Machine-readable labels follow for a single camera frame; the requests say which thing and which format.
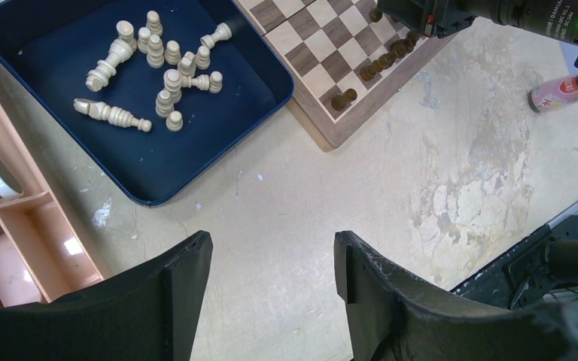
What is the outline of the dark blue square tray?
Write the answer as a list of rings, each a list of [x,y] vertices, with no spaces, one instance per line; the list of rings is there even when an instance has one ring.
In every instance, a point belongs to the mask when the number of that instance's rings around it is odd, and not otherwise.
[[[142,27],[160,15],[166,40],[196,51],[203,35],[226,23],[233,36],[211,50],[219,93],[185,89],[176,108],[181,131],[155,111],[163,68],[136,52],[109,85],[86,87],[87,72],[108,54],[121,20]],[[134,202],[166,203],[285,105],[294,91],[289,71],[232,1],[4,1],[0,63]],[[105,102],[152,122],[149,132],[78,113],[74,99]]]

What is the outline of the peach desk organizer tray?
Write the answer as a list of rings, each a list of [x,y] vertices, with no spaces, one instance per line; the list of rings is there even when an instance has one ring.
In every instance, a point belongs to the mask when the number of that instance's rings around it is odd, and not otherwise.
[[[42,303],[110,278],[104,257],[48,183],[1,102],[0,160],[23,188],[17,199],[0,198],[0,235],[14,243],[44,297]]]

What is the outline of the dark wooden chess piece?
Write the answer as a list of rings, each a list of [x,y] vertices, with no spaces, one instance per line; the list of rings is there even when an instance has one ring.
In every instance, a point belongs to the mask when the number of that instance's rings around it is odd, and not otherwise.
[[[392,59],[402,59],[408,53],[408,41],[406,39],[394,41],[389,46],[389,54]]]

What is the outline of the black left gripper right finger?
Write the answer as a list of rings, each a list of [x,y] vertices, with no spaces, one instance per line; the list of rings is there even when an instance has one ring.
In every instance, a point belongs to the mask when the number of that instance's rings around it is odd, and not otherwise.
[[[578,302],[509,311],[457,296],[351,231],[334,238],[356,360],[578,360]]]

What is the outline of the light wooden pawn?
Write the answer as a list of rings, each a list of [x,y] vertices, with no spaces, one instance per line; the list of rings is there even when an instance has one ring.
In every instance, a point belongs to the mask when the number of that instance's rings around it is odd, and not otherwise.
[[[166,118],[166,127],[171,132],[178,132],[183,126],[184,120],[180,111],[173,111]]]

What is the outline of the light wooden king piece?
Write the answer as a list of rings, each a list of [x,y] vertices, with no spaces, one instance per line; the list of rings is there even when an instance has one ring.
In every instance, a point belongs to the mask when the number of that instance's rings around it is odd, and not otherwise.
[[[96,102],[90,99],[74,99],[74,109],[88,117],[105,121],[113,126],[122,128],[135,127],[140,131],[149,132],[152,122],[144,118],[137,118],[131,112],[116,106],[110,106],[105,102]]]

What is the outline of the light wooden queen piece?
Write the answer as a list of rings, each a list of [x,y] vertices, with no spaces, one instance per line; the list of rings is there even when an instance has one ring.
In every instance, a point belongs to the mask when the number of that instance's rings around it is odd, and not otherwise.
[[[108,50],[105,59],[100,59],[94,69],[88,71],[86,78],[86,87],[98,92],[109,85],[111,77],[117,73],[117,66],[128,60],[134,50],[123,40],[115,39]]]

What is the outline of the pink eraser block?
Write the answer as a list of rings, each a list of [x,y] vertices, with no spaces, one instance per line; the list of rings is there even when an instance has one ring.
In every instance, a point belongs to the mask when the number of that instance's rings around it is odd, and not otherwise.
[[[44,301],[12,240],[0,235],[0,302],[4,307]]]

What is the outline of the wooden chess board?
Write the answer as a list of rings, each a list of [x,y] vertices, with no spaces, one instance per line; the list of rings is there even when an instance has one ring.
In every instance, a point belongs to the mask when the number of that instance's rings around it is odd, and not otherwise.
[[[420,37],[415,48],[368,82],[360,70],[389,52],[410,30],[385,15],[372,23],[372,0],[240,0],[237,5],[291,71],[294,94],[287,108],[324,151],[342,145],[448,43]],[[345,110],[333,96],[355,89]]]

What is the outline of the dark wooden rook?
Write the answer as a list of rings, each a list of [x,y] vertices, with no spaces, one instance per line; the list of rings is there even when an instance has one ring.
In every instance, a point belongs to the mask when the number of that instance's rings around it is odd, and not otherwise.
[[[330,104],[333,110],[335,111],[343,111],[345,110],[352,102],[357,99],[357,92],[355,89],[347,89],[345,92],[335,95],[331,98]]]

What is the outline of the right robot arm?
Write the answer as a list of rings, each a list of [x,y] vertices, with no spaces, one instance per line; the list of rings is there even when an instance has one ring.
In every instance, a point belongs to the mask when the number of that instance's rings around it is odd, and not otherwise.
[[[377,10],[427,38],[449,37],[481,17],[578,46],[578,0],[379,0]]]

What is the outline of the pink marker pen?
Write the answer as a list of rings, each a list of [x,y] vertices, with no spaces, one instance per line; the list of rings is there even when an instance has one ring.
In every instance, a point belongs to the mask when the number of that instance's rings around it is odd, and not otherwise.
[[[537,113],[556,111],[578,102],[578,74],[548,80],[527,95],[530,109]]]

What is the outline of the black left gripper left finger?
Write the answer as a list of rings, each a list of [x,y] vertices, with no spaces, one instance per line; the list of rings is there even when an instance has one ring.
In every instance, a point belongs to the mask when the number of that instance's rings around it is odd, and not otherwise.
[[[212,251],[198,231],[53,302],[0,308],[0,360],[188,360]]]

